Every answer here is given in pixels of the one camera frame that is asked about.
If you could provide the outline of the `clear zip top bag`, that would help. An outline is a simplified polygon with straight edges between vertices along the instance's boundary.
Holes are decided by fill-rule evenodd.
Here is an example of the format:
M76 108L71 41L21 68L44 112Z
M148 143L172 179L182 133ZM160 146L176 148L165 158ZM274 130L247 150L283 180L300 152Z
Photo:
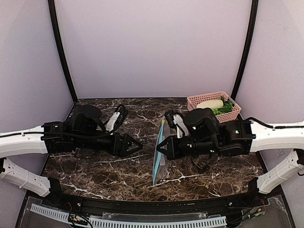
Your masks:
M157 145L162 143L170 135L170 128L165 116L162 118L161 127L158 133L156 146L154 150L153 168L152 168L152 185L155 186L159 181L167 176L168 161L167 157L157 150Z

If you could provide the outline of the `pink plastic basket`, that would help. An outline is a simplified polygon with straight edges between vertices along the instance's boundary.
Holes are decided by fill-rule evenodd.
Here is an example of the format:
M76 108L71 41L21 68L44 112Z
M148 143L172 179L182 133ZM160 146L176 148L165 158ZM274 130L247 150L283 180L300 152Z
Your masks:
M226 92L187 97L188 110L210 108L220 123L235 120L241 107Z

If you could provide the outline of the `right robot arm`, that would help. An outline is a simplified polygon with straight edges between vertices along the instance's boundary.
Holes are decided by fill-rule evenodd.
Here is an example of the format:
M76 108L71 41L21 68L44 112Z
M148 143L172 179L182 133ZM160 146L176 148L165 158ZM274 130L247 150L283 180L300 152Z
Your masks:
M176 135L158 143L156 150L168 160L193 155L248 155L274 149L291 149L287 157L267 173L253 179L250 192L269 194L304 168L304 124L269 125L250 117L220 123L210 108L193 109L185 115L169 110L165 118Z

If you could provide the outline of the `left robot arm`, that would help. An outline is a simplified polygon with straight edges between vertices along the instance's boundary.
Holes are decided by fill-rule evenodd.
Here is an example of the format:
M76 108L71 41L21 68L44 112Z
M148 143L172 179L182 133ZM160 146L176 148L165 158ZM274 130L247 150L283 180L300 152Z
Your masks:
M102 112L93 105L77 105L63 122L49 122L35 128L0 135L0 178L41 197L61 193L60 182L39 176L14 164L9 157L24 154L55 154L75 149L107 152L127 157L143 148L128 134L117 129L124 123L128 111L120 104L111 118L102 122Z

